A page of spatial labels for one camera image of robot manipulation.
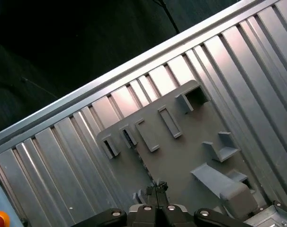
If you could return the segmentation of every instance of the metal edge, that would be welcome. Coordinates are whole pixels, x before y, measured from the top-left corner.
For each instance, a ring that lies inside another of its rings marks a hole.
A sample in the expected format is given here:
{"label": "metal edge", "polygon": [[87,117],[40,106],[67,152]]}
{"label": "metal edge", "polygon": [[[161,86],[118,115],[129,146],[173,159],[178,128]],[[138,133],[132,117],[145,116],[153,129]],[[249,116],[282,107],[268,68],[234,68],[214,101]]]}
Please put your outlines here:
{"label": "metal edge", "polygon": [[[203,42],[219,32],[226,30],[232,26],[231,22],[227,23],[231,21],[231,19],[233,19],[232,23],[235,25],[277,1],[279,0],[242,0],[162,44],[144,52],[16,124],[2,130],[0,132],[1,150],[4,151],[5,147],[9,148],[16,145],[46,127],[58,122],[62,118],[80,110],[84,106],[90,104],[88,100],[95,101],[104,95],[107,95],[123,86],[125,83],[149,72],[179,54],[184,53],[186,50],[193,48],[201,41]],[[245,15],[235,19],[235,17],[242,14]],[[212,32],[213,28],[216,28],[218,25],[221,25],[219,28],[220,31],[215,29],[215,31]]]}

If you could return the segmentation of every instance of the gray block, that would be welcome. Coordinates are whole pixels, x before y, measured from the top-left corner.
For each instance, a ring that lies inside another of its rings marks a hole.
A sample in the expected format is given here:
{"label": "gray block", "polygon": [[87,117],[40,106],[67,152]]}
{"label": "gray block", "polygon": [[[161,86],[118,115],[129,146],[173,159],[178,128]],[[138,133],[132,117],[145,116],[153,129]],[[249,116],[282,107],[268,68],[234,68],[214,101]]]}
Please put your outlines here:
{"label": "gray block", "polygon": [[191,173],[218,198],[220,198],[220,193],[228,185],[235,183],[235,181],[213,169],[207,163],[204,163],[200,167],[194,169],[191,171]]}
{"label": "gray block", "polygon": [[191,173],[220,198],[233,217],[241,218],[257,209],[257,202],[245,184],[230,179],[206,163]]}
{"label": "gray block", "polygon": [[229,213],[235,218],[242,218],[258,208],[258,204],[248,186],[235,182],[220,192],[220,199]]}

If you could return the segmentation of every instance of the rectangular slot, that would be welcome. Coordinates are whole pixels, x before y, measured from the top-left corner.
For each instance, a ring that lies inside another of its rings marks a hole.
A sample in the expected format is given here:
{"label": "rectangular slot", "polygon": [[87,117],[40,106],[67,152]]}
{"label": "rectangular slot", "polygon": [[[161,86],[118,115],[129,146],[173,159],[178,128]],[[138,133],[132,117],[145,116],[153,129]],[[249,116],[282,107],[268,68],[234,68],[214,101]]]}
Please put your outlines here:
{"label": "rectangular slot", "polygon": [[126,125],[125,127],[120,129],[120,133],[123,137],[123,140],[125,141],[128,148],[133,148],[137,144],[136,140],[134,139],[134,136],[131,134],[131,131],[129,129],[129,125]]}
{"label": "rectangular slot", "polygon": [[159,114],[161,115],[163,121],[167,125],[168,129],[170,130],[172,136],[176,139],[182,135],[180,126],[177,124],[173,115],[169,112],[166,106],[158,109]]}
{"label": "rectangular slot", "polygon": [[113,141],[111,139],[111,135],[108,135],[107,137],[105,137],[102,140],[102,147],[103,147],[106,155],[110,159],[116,157],[119,154],[119,152],[115,148],[114,143],[113,143]]}
{"label": "rectangular slot", "polygon": [[108,141],[104,141],[104,144],[106,145],[107,151],[110,153],[111,157],[114,157],[115,155],[114,155],[114,152],[113,152],[109,142]]}
{"label": "rectangular slot", "polygon": [[140,119],[135,123],[137,130],[139,131],[140,135],[142,136],[143,140],[145,141],[148,149],[151,152],[156,151],[159,148],[159,144],[155,139],[155,135],[152,130],[149,129],[149,126],[146,124],[144,119]]}

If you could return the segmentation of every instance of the black cable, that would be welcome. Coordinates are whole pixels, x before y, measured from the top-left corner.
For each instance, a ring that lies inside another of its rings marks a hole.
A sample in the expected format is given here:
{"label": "black cable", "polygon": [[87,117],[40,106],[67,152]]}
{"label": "black cable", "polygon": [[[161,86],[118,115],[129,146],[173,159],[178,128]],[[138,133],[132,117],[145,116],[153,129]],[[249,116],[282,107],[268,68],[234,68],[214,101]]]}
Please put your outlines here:
{"label": "black cable", "polygon": [[176,31],[176,34],[179,34],[180,31],[171,15],[171,13],[169,12],[168,8],[167,8],[167,5],[166,3],[164,2],[164,0],[158,0],[158,2],[156,0],[152,0],[153,2],[155,2],[156,4],[158,4],[159,6],[161,6],[163,8],[163,10],[165,11],[165,13],[167,14],[171,24],[173,25],[175,31]]}

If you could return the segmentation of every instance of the screw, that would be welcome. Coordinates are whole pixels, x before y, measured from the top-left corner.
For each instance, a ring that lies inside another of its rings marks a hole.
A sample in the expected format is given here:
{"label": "screw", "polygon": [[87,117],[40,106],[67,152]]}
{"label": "screw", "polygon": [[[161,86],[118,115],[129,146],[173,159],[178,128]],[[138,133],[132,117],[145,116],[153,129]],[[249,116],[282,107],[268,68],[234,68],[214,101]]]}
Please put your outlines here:
{"label": "screw", "polygon": [[175,207],[172,206],[172,205],[170,205],[170,206],[168,206],[168,209],[169,209],[169,210],[175,210]]}
{"label": "screw", "polygon": [[202,216],[209,216],[209,212],[208,211],[206,211],[206,210],[202,210],[201,212],[200,212],[200,214],[202,215]]}
{"label": "screw", "polygon": [[119,216],[120,212],[119,211],[115,211],[114,213],[112,213],[113,216]]}

